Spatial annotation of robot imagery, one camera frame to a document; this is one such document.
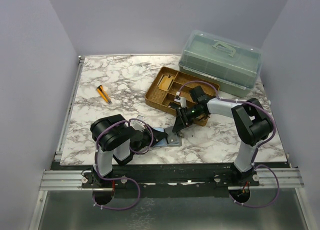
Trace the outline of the grey card holder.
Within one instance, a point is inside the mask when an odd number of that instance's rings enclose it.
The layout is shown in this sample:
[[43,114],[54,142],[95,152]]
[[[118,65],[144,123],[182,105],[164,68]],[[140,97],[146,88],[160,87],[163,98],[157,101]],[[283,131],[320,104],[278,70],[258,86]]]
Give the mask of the grey card holder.
[[177,132],[172,132],[173,126],[162,128],[155,127],[159,132],[167,133],[167,137],[156,143],[153,147],[179,147],[182,146],[182,138]]

